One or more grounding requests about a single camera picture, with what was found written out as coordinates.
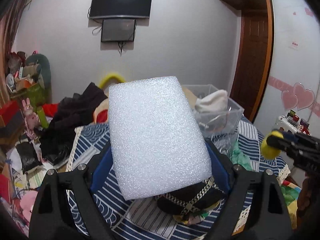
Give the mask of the person's right hand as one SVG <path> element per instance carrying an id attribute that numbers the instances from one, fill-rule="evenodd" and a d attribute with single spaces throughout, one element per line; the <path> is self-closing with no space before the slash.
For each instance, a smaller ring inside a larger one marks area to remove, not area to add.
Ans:
<path id="1" fill-rule="evenodd" d="M 308 224 L 313 218 L 315 197 L 312 196 L 312 192 L 313 179 L 310 176 L 306 176 L 297 200 L 297 230 Z"/>

